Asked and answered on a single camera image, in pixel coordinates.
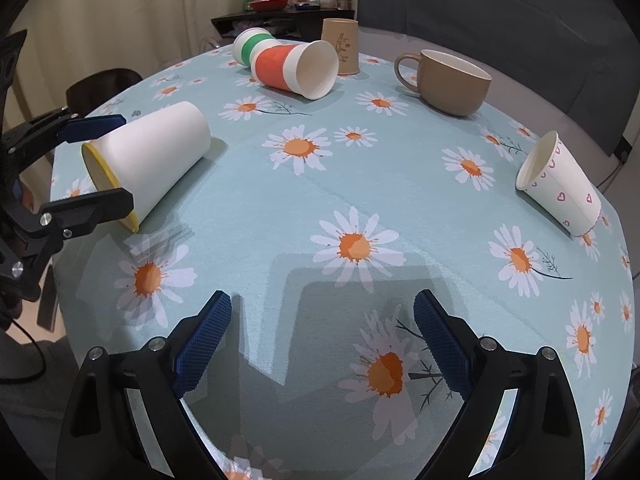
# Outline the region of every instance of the red bowl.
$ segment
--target red bowl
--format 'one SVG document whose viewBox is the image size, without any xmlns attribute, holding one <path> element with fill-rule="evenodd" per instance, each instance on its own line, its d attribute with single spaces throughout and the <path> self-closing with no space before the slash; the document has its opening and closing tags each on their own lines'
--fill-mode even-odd
<svg viewBox="0 0 640 480">
<path fill-rule="evenodd" d="M 273 12 L 287 7 L 289 0 L 254 0 L 249 5 L 255 12 Z"/>
</svg>

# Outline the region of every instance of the dark wooden desk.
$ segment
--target dark wooden desk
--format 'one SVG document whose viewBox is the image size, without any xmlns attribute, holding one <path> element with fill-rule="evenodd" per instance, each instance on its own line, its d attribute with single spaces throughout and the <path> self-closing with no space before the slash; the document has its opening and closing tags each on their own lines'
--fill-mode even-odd
<svg viewBox="0 0 640 480">
<path fill-rule="evenodd" d="M 245 12 L 238 12 L 237 14 L 213 18 L 211 23 L 216 27 L 220 36 L 223 38 L 232 38 L 230 33 L 234 30 L 234 22 L 255 22 L 255 26 L 260 27 L 266 20 L 272 18 L 291 20 L 297 34 L 276 34 L 276 38 L 308 42 L 320 39 L 322 35 L 322 20 L 325 18 L 346 18 L 352 20 L 353 17 L 353 10 L 338 9 L 285 9 L 274 12 L 253 12 L 252 10 L 247 10 Z"/>
</svg>

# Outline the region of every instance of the table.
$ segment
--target table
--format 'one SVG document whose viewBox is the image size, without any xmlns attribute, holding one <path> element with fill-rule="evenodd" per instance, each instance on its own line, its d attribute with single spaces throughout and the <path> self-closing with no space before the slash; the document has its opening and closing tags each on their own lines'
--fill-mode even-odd
<svg viewBox="0 0 640 480">
<path fill-rule="evenodd" d="M 235 38 L 232 35 L 234 30 L 234 22 L 255 22 L 255 27 L 263 27 L 267 20 L 276 19 L 278 21 L 291 21 L 302 41 L 311 42 L 319 40 L 322 36 L 322 22 L 325 18 L 343 18 L 352 20 L 355 15 L 354 10 L 340 9 L 311 9 L 300 10 L 287 7 L 283 10 L 273 10 L 270 12 L 255 12 L 253 10 L 244 10 L 227 16 L 213 18 L 211 23 L 218 30 L 222 38 Z M 287 34 L 276 34 L 276 38 L 286 38 Z"/>
<path fill-rule="evenodd" d="M 570 238 L 514 189 L 534 133 L 487 104 L 444 116 L 389 62 L 360 66 L 310 102 L 258 85 L 225 47 L 96 111 L 134 120 L 187 100 L 213 141 L 139 234 L 100 226 L 56 257 L 77 359 L 167 335 L 224 290 L 234 317 L 185 401 L 229 478 L 413 480 L 462 405 L 412 319 L 430 288 L 478 335 L 558 350 L 590 478 L 632 364 L 618 216 L 601 196 L 594 230 Z M 53 199 L 92 189 L 79 145 L 58 148 L 54 175 Z M 513 402 L 507 392 L 474 471 L 495 457 Z"/>
</svg>

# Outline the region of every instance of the gray backdrop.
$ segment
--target gray backdrop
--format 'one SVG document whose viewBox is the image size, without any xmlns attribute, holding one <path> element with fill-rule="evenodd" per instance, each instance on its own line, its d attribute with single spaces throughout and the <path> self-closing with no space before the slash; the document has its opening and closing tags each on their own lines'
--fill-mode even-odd
<svg viewBox="0 0 640 480">
<path fill-rule="evenodd" d="M 610 155 L 640 88 L 640 45 L 611 0 L 359 0 L 364 27 L 486 63 L 578 123 Z"/>
</svg>

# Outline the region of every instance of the paper cup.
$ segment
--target paper cup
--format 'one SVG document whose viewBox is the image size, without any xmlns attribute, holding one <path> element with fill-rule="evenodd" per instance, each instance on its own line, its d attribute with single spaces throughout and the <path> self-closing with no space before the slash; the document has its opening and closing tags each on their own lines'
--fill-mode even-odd
<svg viewBox="0 0 640 480">
<path fill-rule="evenodd" d="M 234 41 L 234 59 L 244 66 L 251 66 L 252 59 L 266 48 L 281 45 L 265 28 L 248 28 Z"/>
<path fill-rule="evenodd" d="M 326 18 L 322 22 L 322 39 L 334 46 L 340 61 L 338 75 L 353 75 L 360 71 L 356 20 Z"/>
<path fill-rule="evenodd" d="M 210 146 L 207 120 L 194 105 L 181 102 L 84 143 L 82 158 L 98 191 L 123 187 L 133 195 L 133 211 L 121 222 L 137 233 Z"/>
<path fill-rule="evenodd" d="M 262 84 L 315 100 L 338 76 L 338 55 L 326 41 L 274 46 L 254 57 L 251 70 Z"/>
<path fill-rule="evenodd" d="M 516 188 L 575 237 L 591 231 L 600 217 L 600 197 L 558 132 L 549 132 L 538 141 L 518 172 Z"/>
</svg>

